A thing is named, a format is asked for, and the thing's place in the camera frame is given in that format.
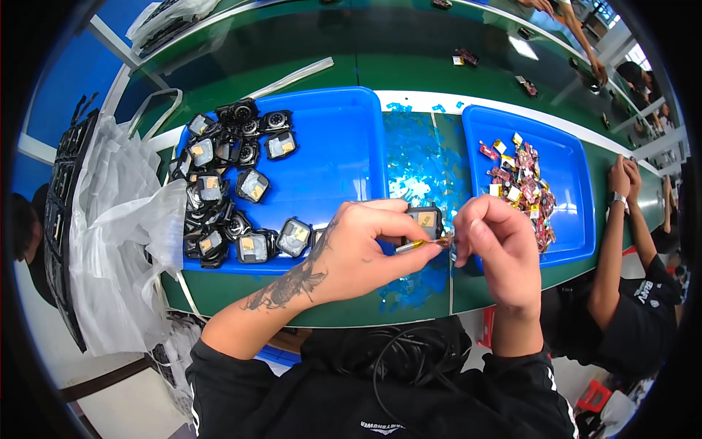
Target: wristwatch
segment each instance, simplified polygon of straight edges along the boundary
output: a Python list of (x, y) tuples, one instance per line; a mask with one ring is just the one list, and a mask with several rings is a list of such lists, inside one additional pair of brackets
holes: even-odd
[(612, 191), (609, 193), (609, 205), (611, 206), (614, 202), (621, 201), (624, 203), (624, 212), (629, 214), (629, 203), (626, 202), (626, 197), (617, 191)]

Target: hand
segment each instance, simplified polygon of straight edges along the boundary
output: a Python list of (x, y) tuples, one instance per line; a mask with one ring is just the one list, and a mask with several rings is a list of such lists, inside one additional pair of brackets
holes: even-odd
[(629, 177), (629, 196), (626, 197), (629, 207), (635, 206), (639, 200), (639, 192), (641, 192), (641, 174), (639, 173), (639, 164), (633, 160), (624, 160), (624, 172)]
[(341, 205), (307, 259), (289, 272), (292, 277), (298, 276), (300, 289), (310, 297), (311, 305), (363, 296), (421, 270), (441, 253), (438, 244), (424, 244), (403, 254), (383, 254), (376, 238), (430, 239), (405, 214), (407, 207), (407, 202), (401, 199)]
[(609, 171), (609, 191), (618, 192), (622, 197), (628, 197), (630, 186), (629, 176), (624, 171), (624, 156), (620, 154)]
[(490, 296), (499, 305), (536, 313), (541, 309), (541, 272), (531, 221), (491, 195), (472, 198), (453, 219), (456, 267), (473, 253), (482, 258)]
[(535, 8), (537, 11), (546, 12), (553, 17), (553, 6), (548, 0), (516, 0), (517, 3), (527, 8)]
[(609, 82), (607, 70), (594, 54), (590, 56), (590, 69), (592, 69), (592, 74), (595, 75), (595, 78), (599, 79), (603, 86), (606, 86), (607, 82)]

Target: green workbench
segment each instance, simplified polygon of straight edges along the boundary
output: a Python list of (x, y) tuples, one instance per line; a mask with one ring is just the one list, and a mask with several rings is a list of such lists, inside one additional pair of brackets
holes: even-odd
[[(195, 112), (211, 111), (294, 70), (332, 56), (332, 68), (278, 93), (349, 85), (374, 90), (455, 93), (552, 114), (628, 145), (625, 129), (613, 134), (602, 123), (603, 112), (608, 114), (613, 127), (629, 117), (626, 111), (610, 114), (613, 104), (607, 91), (594, 94), (585, 87), (573, 89), (570, 86), (579, 79), (578, 73), (568, 66), (569, 52), (547, 40), (530, 42), (538, 61), (519, 55), (509, 44), (504, 30), (482, 22), (485, 13), (457, 3), (445, 13), (432, 10), (424, 1), (400, 0), (342, 1), (334, 8), (325, 8), (318, 1), (310, 0), (254, 9), (223, 20), (207, 32), (200, 31), (178, 41), (153, 57), (143, 71), (133, 75), (115, 116), (118, 122), (130, 119), (143, 98), (153, 92), (144, 75), (146, 72), (160, 74), (169, 86), (184, 91), (183, 103), (160, 128), (161, 133), (182, 126)], [(219, 39), (215, 48), (210, 47), (213, 39)], [(211, 50), (202, 50), (204, 46)], [(480, 67), (453, 66), (451, 55), (456, 47), (466, 47), (480, 55)], [(203, 54), (193, 59), (192, 54), (197, 51)], [(518, 74), (537, 85), (538, 98), (527, 97), (515, 81), (514, 76)], [(569, 90), (567, 97), (557, 99), (566, 89)], [(143, 126), (150, 126), (169, 105), (167, 99), (154, 100), (142, 118)], [(388, 125), (389, 113), (384, 114), (384, 122), (387, 136), (393, 136), (392, 126)], [(441, 148), (464, 155), (466, 145), (460, 116), (436, 114), (436, 122), (442, 138)], [(616, 155), (585, 141), (583, 145), (595, 195), (599, 241), (604, 229), (607, 171)], [(170, 153), (170, 150), (163, 152), (164, 160), (170, 159)], [(470, 182), (467, 169), (458, 169), (456, 173), (463, 182)], [(663, 221), (659, 202), (661, 180), (645, 170), (642, 170), (642, 177), (644, 187), (640, 201), (649, 228), (653, 229)], [(467, 199), (471, 188), (463, 188), (462, 193)], [(630, 246), (628, 234), (625, 236), (623, 248)], [(597, 252), (586, 260), (543, 269), (542, 287), (559, 284), (593, 269), (596, 258)], [(183, 275), (203, 315), (217, 313), (274, 279), (228, 275), (216, 270), (185, 271)], [(163, 275), (162, 280), (170, 307), (190, 311), (179, 284), (168, 275)], [(377, 292), (371, 292), (357, 299), (328, 303), (300, 314), (291, 325), (347, 327), (410, 322), (493, 303), (484, 277), (472, 263), (456, 271), (452, 299), (447, 282), (443, 293), (432, 294), (417, 309), (398, 307), (393, 312), (383, 312), (380, 301)]]

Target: blue wall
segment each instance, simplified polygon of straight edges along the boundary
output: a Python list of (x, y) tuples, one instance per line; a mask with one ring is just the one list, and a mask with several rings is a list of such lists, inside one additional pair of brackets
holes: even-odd
[[(128, 46), (127, 29), (150, 0), (108, 0), (98, 16)], [(83, 94), (99, 92), (87, 109), (100, 108), (122, 62), (90, 32), (73, 37), (34, 97), (27, 135), (56, 148), (68, 129), (76, 104)], [(31, 200), (34, 191), (51, 178), (51, 166), (18, 153), (12, 190)]]

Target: red stool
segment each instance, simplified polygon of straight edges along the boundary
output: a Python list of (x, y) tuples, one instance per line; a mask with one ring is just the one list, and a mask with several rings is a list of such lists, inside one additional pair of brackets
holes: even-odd
[(588, 392), (576, 402), (575, 406), (583, 410), (600, 413), (610, 396), (612, 396), (612, 392), (608, 388), (604, 387), (599, 381), (592, 380), (588, 386)]

